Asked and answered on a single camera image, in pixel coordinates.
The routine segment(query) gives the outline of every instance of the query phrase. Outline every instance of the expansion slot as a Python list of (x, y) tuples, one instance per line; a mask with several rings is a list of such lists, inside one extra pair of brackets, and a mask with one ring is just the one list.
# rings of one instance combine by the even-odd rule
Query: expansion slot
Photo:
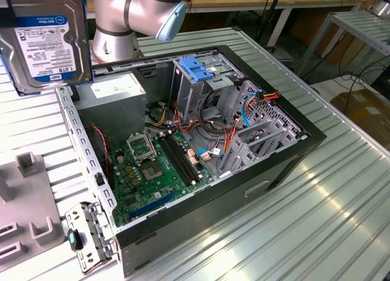
[(134, 212), (129, 213), (129, 219), (140, 216), (143, 213), (149, 212), (149, 211), (153, 210), (154, 208), (157, 208), (158, 206), (169, 202), (172, 199), (172, 196), (176, 192), (177, 192), (177, 190), (173, 191), (172, 193), (167, 194), (165, 197), (162, 197), (161, 199), (158, 199), (157, 201), (154, 201), (150, 204), (147, 204), (146, 206), (144, 206), (142, 208), (139, 208), (138, 210), (135, 210)]
[(158, 139), (158, 142), (186, 186), (199, 181), (194, 168), (183, 155), (175, 140), (171, 137), (164, 137)]

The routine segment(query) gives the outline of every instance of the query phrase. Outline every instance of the aluminum table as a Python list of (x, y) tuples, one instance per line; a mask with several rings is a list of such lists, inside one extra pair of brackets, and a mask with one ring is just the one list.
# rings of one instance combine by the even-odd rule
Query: aluminum table
[(302, 72), (307, 68), (310, 57), (314, 54), (318, 44), (332, 23), (339, 26), (339, 30), (329, 42), (322, 56), (331, 51), (345, 31), (372, 47), (363, 58), (363, 61), (369, 60), (369, 57), (375, 50), (384, 55), (390, 55), (390, 20), (384, 20), (367, 11), (330, 13), (324, 23), (322, 23), (316, 37), (303, 56), (302, 62), (296, 72), (298, 76), (301, 76)]
[[(326, 135), (276, 189), (126, 280), (382, 280), (390, 270), (390, 154), (247, 35), (231, 28), (140, 38), (146, 56), (229, 45)], [(0, 164), (42, 154), (65, 212), (91, 194), (55, 91), (19, 98), (0, 70)], [(111, 261), (88, 276), (68, 243), (0, 273), (0, 280), (122, 280)]]

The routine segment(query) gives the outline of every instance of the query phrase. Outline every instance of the cardboard box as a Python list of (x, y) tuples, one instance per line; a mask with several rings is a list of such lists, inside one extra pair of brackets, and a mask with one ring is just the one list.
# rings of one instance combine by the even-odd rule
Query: cardboard box
[[(338, 110), (344, 112), (348, 92), (331, 100)], [(387, 150), (390, 150), (390, 102), (370, 90), (351, 92), (345, 113), (355, 124), (368, 133)]]

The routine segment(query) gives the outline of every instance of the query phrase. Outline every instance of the yellow cable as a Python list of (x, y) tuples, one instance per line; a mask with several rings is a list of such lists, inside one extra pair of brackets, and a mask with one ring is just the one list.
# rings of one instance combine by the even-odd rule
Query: yellow cable
[(166, 113), (166, 107), (164, 107), (163, 116), (161, 117), (161, 120), (155, 124), (156, 127), (159, 127), (160, 125), (162, 125), (164, 123), (165, 113)]

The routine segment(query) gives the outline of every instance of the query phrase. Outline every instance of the blue cable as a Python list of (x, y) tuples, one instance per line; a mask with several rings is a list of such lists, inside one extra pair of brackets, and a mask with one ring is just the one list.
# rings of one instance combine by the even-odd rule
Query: blue cable
[(200, 156), (200, 155), (202, 155), (204, 152), (208, 152), (208, 150), (207, 149), (201, 149), (201, 150), (199, 150), (198, 152), (197, 152), (197, 154), (196, 154), (196, 156)]
[(244, 100), (244, 103), (243, 103), (243, 109), (241, 110), (241, 115), (243, 117), (243, 121), (244, 123), (246, 124), (247, 127), (250, 127), (250, 124), (248, 122), (248, 119), (246, 118), (246, 113), (245, 113), (245, 105), (246, 105), (246, 102), (252, 98), (252, 97), (255, 97), (256, 95), (250, 95), (248, 96), (245, 100)]

